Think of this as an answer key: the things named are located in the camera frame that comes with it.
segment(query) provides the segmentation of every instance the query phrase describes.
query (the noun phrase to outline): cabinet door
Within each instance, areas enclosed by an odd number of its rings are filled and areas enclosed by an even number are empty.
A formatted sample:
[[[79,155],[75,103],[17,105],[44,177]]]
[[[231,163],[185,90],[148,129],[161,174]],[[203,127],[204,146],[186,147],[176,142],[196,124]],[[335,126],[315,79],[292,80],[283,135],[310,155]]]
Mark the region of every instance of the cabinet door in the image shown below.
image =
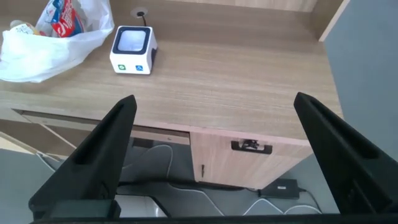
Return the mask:
[[[279,142],[270,154],[235,151],[231,141],[242,139],[191,133],[191,148],[195,180],[214,184],[262,189],[312,153],[310,146]]]

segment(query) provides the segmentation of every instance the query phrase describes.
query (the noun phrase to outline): wooden panel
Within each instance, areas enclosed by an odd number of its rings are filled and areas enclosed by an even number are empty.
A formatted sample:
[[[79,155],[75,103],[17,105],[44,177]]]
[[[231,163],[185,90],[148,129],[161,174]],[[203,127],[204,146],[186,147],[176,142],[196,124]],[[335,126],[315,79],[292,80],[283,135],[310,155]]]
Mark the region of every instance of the wooden panel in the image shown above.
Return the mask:
[[[87,136],[91,133],[91,131],[79,129],[62,128],[56,126],[47,127],[74,148],[77,148],[83,142],[83,140],[86,139]]]
[[[35,1],[9,2],[15,6],[10,13],[35,14],[31,20],[43,10]],[[150,76],[114,73],[113,33],[81,65],[46,82],[0,82],[0,105],[100,120],[134,94],[138,126],[290,139],[307,139],[293,107],[299,91],[341,115],[324,46],[308,28],[309,13],[174,1],[118,0],[111,6],[116,27],[141,26],[130,11],[148,8],[159,44]],[[0,15],[2,22],[9,16]]]
[[[37,152],[33,147],[30,147],[3,132],[0,132],[0,149],[28,154],[35,154]]]
[[[55,114],[36,113],[23,111],[22,116],[35,124],[44,124],[46,126],[56,126],[63,128],[79,129],[92,131],[99,121],[83,118],[72,118]]]
[[[30,111],[24,111],[22,115],[32,123],[44,124],[46,126],[49,126],[53,131],[61,135],[66,140],[72,138],[72,141],[74,143],[71,143],[74,146],[78,146],[80,143],[76,145],[76,142],[79,142],[83,136],[87,136],[88,133],[90,133],[99,123],[99,121],[90,119],[72,118],[68,116],[35,113]],[[55,129],[54,127],[78,129],[82,131],[75,134],[68,134],[68,132],[71,131],[67,129]],[[166,129],[148,128],[142,126],[133,126],[131,137],[185,145],[190,144],[189,133]]]
[[[288,11],[311,12],[317,0],[169,0],[220,4],[227,6],[256,7],[261,9],[279,9]]]
[[[350,0],[318,0],[311,20],[319,41],[325,41]]]
[[[10,108],[0,107],[0,119],[29,123],[29,121],[26,120],[22,115]]]
[[[271,155],[234,151],[231,141],[238,139],[191,133],[196,181],[262,189],[312,153],[310,146],[277,142],[259,142],[272,145]]]
[[[75,150],[39,124],[0,120],[0,131],[43,153],[69,155]]]

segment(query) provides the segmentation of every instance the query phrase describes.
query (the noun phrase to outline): white plastic bag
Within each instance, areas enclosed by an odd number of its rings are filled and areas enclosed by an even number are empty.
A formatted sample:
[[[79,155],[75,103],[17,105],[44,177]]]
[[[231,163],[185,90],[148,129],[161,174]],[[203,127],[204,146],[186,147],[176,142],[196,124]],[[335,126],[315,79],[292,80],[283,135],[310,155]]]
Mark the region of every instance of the white plastic bag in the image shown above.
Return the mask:
[[[56,38],[4,31],[0,79],[42,82],[79,65],[101,46],[114,28],[109,0],[83,0],[80,4],[86,17],[82,34]],[[36,27],[43,25],[40,19]]]

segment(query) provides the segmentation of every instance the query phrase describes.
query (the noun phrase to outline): wooden desk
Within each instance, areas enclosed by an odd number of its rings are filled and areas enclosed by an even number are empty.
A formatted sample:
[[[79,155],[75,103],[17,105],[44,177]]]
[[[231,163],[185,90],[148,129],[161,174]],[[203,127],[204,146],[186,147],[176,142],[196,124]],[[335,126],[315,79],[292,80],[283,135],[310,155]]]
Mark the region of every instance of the wooden desk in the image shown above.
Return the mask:
[[[24,4],[32,5],[22,9],[10,0],[0,28],[12,19],[34,23],[45,1]],[[113,33],[83,64],[43,83],[0,82],[0,118],[50,130],[73,150],[79,141],[58,134],[60,127],[87,132],[118,100],[135,95],[140,137],[190,144],[197,181],[260,189],[312,153],[293,107],[298,91],[341,115],[325,49],[309,28],[312,13],[111,1],[116,27],[141,25],[129,15],[136,6],[148,8],[146,19],[159,43],[150,76],[113,72]],[[16,135],[4,126],[0,131]],[[232,140],[243,139],[271,144],[273,152],[231,150]]]

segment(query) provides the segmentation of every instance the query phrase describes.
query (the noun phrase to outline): floor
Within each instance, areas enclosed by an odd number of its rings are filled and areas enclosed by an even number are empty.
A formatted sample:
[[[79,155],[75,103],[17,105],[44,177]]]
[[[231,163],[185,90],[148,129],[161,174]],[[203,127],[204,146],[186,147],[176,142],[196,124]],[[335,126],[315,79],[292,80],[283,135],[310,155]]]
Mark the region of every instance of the floor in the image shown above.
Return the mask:
[[[171,148],[173,150],[173,162],[170,166],[169,177],[171,179],[193,180],[193,170],[189,146],[169,144],[171,147],[159,145],[144,153],[146,149],[134,147],[126,155],[125,166],[121,181],[142,181],[151,179],[164,179],[170,164]],[[309,177],[318,177],[316,181],[307,180]],[[338,213],[325,179],[318,166],[302,167],[296,166],[284,175],[285,178],[297,179],[300,187],[311,191],[318,200],[321,210],[325,213]],[[119,194],[150,195],[155,197],[167,209],[172,217],[194,217],[194,216],[220,216],[224,215],[277,215],[280,214],[272,205],[265,201],[256,203],[250,211],[248,208],[259,198],[257,193],[249,190],[223,191],[199,189],[178,185],[178,188],[168,183],[146,183],[135,186],[123,186],[118,190]],[[200,192],[190,192],[186,189],[202,190],[218,207],[221,213],[212,205],[212,202]],[[299,200],[269,199],[282,211],[299,205],[315,206],[314,201],[307,193],[301,193]],[[289,212],[316,213],[309,208],[296,208]]]

